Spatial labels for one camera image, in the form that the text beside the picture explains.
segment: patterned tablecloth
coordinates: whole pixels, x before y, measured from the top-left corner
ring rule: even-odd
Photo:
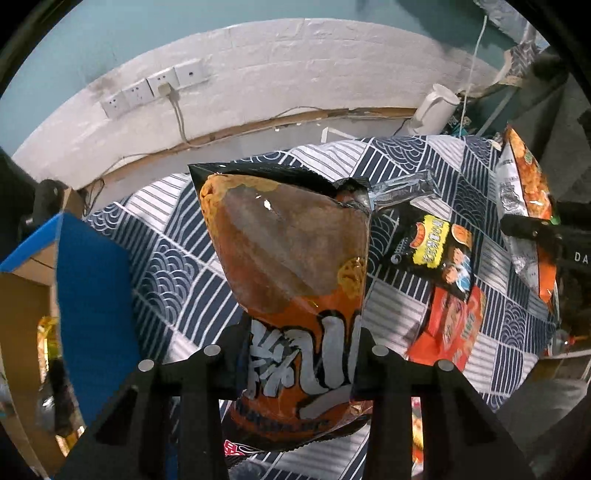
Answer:
[[[488,303],[465,376],[496,410],[525,380],[556,329],[554,316],[515,274],[501,239],[497,160],[497,151],[481,138],[434,135],[306,145],[239,161],[305,166],[331,180],[366,176],[372,184],[432,169],[442,198],[413,203],[473,234],[475,281]],[[87,221],[129,251],[134,320],[144,357],[184,359],[215,343],[222,329],[240,318],[188,175],[157,181]],[[363,322],[378,343],[404,353],[427,312],[431,285],[379,264],[395,227],[395,218],[373,221]],[[222,412],[227,407],[228,402],[220,405]],[[298,475],[299,480],[357,479],[368,432],[364,427],[344,439],[259,454],[251,465],[269,480]]]

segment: silver bolt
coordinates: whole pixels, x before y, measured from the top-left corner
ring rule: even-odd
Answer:
[[[138,363],[138,368],[141,372],[149,372],[154,368],[154,360],[150,360],[149,358],[142,360]]]
[[[451,363],[449,360],[439,360],[437,362],[437,366],[444,372],[451,372],[453,370],[453,363]]]
[[[386,356],[386,355],[388,355],[389,351],[390,350],[388,350],[388,348],[384,345],[374,345],[371,349],[371,352],[375,356]]]
[[[219,345],[216,345],[215,343],[212,345],[207,345],[203,349],[203,353],[205,353],[205,355],[207,355],[207,356],[216,356],[221,351],[222,351],[222,348]]]

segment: wall socket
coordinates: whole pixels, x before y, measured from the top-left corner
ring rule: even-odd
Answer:
[[[180,88],[189,87],[207,80],[207,71],[203,60],[189,60],[174,67]]]
[[[148,80],[143,79],[133,85],[123,89],[123,95],[129,103],[129,107],[133,108],[140,105],[145,105],[154,100],[154,94],[150,89]]]
[[[100,104],[109,118],[120,117],[131,109],[123,92],[117,92],[113,96],[102,100]]]
[[[177,74],[174,72],[174,67],[150,75],[148,77],[148,83],[150,84],[154,98],[160,97],[158,87],[165,83],[169,83],[173,90],[178,89],[178,78]]]

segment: hanging white cord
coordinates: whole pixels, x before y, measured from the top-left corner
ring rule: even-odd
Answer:
[[[482,29],[480,30],[480,35],[478,35],[478,40],[476,40],[476,47],[474,47],[474,55],[472,55],[470,73],[468,73],[468,86],[464,91],[464,106],[462,107],[462,116],[460,117],[460,131],[457,134],[458,137],[461,136],[462,128],[464,127],[464,116],[466,115],[466,102],[468,100],[468,93],[470,93],[470,87],[472,86],[472,72],[474,71],[474,62],[476,61],[476,53],[478,53],[478,47],[480,46],[480,41],[482,40],[482,36],[484,35],[487,20],[488,16],[485,15],[484,20],[482,22]]]

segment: yellow label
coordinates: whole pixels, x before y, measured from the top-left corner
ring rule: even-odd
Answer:
[[[449,222],[433,215],[425,215],[423,224],[425,226],[424,238],[415,250],[413,263],[427,265],[428,268],[437,268],[441,264],[443,245],[449,233]]]

